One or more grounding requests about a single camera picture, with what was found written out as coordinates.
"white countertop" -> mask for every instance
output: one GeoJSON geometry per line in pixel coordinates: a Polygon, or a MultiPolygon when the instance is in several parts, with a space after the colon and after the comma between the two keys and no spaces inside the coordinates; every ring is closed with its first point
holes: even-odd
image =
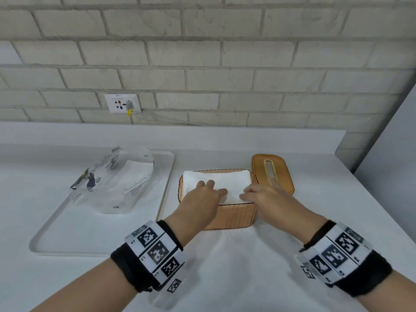
{"type": "MultiPolygon", "coordinates": [[[[28,244],[65,199],[68,185],[100,152],[91,146],[114,145],[114,136],[101,133],[120,132],[123,127],[0,123],[6,132],[0,137],[0,311],[28,311],[103,260],[39,256],[29,251],[28,244]],[[79,127],[84,136],[75,134],[79,127]]],[[[286,161],[297,199],[317,213],[350,225],[396,270],[416,281],[411,267],[416,245],[333,154],[344,132],[133,128],[124,130],[122,142],[138,136],[135,141],[175,154],[161,218],[177,207],[178,180],[184,170],[251,169],[253,154],[277,154],[286,161]],[[141,138],[149,134],[151,138],[141,138]],[[204,144],[197,141],[201,134],[204,144]],[[166,136],[172,135],[178,142],[169,143],[166,136]],[[240,145],[244,136],[247,142],[240,145]]],[[[178,289],[172,311],[364,311],[340,290],[305,278],[293,260],[300,246],[261,220],[250,228],[200,233],[185,248],[194,264],[178,289]]],[[[126,311],[159,311],[148,296],[138,295],[126,311]]]]}

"tissue box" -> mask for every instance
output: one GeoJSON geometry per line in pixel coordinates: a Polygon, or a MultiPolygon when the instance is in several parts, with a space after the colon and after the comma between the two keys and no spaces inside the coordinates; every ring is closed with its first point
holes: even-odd
{"type": "MultiPolygon", "coordinates": [[[[231,173],[239,172],[243,169],[232,170],[208,170],[198,171],[202,173],[231,173]]],[[[258,183],[256,176],[250,172],[251,183],[258,183]]],[[[182,201],[183,193],[183,177],[179,179],[178,199],[182,201]]],[[[236,229],[245,228],[253,224],[256,214],[256,207],[254,203],[241,203],[236,205],[221,205],[218,207],[217,216],[205,228],[205,230],[219,230],[219,229],[236,229]]]]}

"wall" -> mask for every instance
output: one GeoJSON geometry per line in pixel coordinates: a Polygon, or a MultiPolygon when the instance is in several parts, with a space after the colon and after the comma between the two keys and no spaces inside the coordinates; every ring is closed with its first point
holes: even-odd
{"type": "Polygon", "coordinates": [[[355,176],[416,242],[416,86],[355,176]]]}
{"type": "Polygon", "coordinates": [[[416,0],[0,0],[0,120],[346,129],[350,168],[413,86],[416,0]],[[154,120],[110,115],[138,93],[154,120]]]}

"electrical socket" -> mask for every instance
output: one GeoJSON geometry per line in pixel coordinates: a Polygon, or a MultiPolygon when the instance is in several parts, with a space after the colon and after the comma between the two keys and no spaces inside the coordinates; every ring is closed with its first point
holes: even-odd
{"type": "Polygon", "coordinates": [[[112,114],[127,114],[127,102],[133,103],[133,110],[141,112],[137,94],[105,94],[108,108],[112,114]]]}

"finger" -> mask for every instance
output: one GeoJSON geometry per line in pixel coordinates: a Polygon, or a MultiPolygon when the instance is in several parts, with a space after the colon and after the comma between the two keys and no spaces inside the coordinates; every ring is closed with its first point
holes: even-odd
{"type": "Polygon", "coordinates": [[[244,193],[240,195],[240,199],[244,201],[250,201],[252,203],[255,203],[257,200],[257,194],[256,193],[244,193]]]}
{"type": "Polygon", "coordinates": [[[244,193],[257,193],[260,191],[264,186],[260,184],[250,184],[248,185],[243,192],[244,193]]]}
{"type": "Polygon", "coordinates": [[[224,197],[224,196],[228,193],[228,190],[227,190],[227,189],[225,189],[225,188],[218,189],[218,190],[217,190],[217,193],[218,193],[218,195],[220,196],[220,198],[222,198],[222,197],[224,197]]]}
{"type": "Polygon", "coordinates": [[[282,188],[281,184],[274,177],[269,177],[269,182],[270,182],[270,184],[272,184],[273,187],[276,187],[278,189],[281,189],[282,188]]]}
{"type": "Polygon", "coordinates": [[[206,187],[209,187],[209,188],[211,188],[211,189],[213,189],[213,188],[214,188],[214,185],[215,185],[215,182],[214,182],[213,180],[209,180],[209,181],[205,184],[205,186],[206,186],[206,187]]]}

